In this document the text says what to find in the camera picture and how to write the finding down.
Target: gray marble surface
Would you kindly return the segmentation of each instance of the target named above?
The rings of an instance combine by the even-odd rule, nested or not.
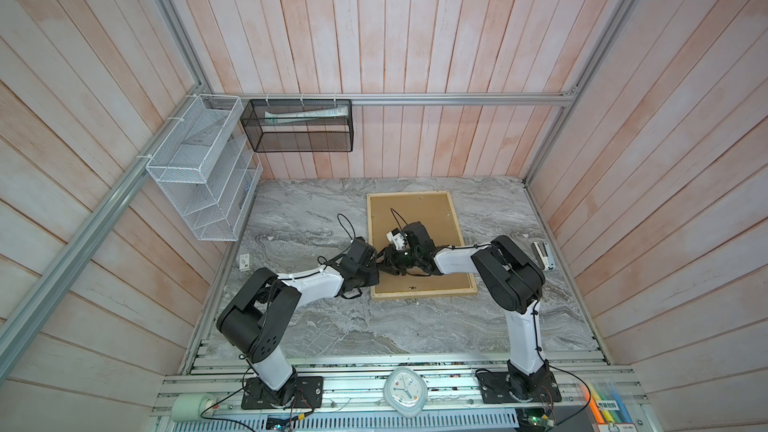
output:
[[[351,178],[267,181],[256,191],[239,254],[249,253],[251,268],[301,272],[316,257],[331,257],[349,244],[336,221],[350,218],[366,237],[366,194],[449,190],[467,244],[499,234],[512,237],[530,253],[542,226],[516,178]],[[235,266],[219,312],[240,290],[250,272]],[[546,272],[542,299],[544,350],[595,350],[597,342],[560,268]],[[288,357],[368,354],[503,352],[509,350],[502,309],[477,280],[472,297],[392,301],[323,299],[297,309],[281,342]],[[210,337],[208,358],[235,358],[238,350],[218,331]]]

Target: brown board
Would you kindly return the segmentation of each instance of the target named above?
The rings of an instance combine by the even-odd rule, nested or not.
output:
[[[368,239],[377,251],[389,245],[387,233],[398,228],[390,208],[397,210],[408,223],[421,222],[435,245],[464,245],[450,192],[392,192],[368,195]],[[371,298],[445,297],[477,292],[472,274],[413,277],[380,272],[379,284],[371,288]]]

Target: black wire basket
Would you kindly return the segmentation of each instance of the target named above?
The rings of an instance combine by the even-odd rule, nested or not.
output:
[[[252,99],[240,119],[255,152],[351,152],[349,100]]]

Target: wooden frame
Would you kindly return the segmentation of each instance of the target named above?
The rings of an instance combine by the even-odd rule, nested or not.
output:
[[[453,200],[451,198],[451,193],[447,190],[431,190],[431,191],[416,191],[416,192],[380,192],[375,194],[368,194],[367,196],[367,202],[368,202],[368,238],[371,244],[373,244],[373,215],[371,210],[371,198],[376,197],[393,197],[393,196],[442,196],[445,195],[448,200],[448,206],[451,210],[451,216],[452,216],[452,222],[454,227],[456,228],[456,233],[458,234],[458,244],[448,244],[448,245],[460,245],[464,246],[464,236],[462,234],[462,228],[458,224],[458,217],[456,216],[456,209],[453,207]],[[401,292],[377,292],[376,286],[371,287],[371,298],[373,300],[386,300],[386,299],[396,299],[396,298],[418,298],[418,297],[446,297],[446,296],[457,296],[457,295],[476,295],[478,292],[477,283],[475,281],[475,276],[473,274],[465,274],[468,286],[463,288],[435,288],[433,290],[404,290]],[[404,277],[402,280],[404,281],[404,285],[407,285],[407,281],[409,279],[413,279],[410,277]],[[433,279],[438,279],[438,277],[434,278],[420,278],[419,281],[431,281]]]

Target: clock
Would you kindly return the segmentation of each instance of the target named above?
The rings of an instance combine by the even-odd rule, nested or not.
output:
[[[427,402],[427,384],[408,367],[397,368],[384,383],[384,400],[403,417],[415,417]]]

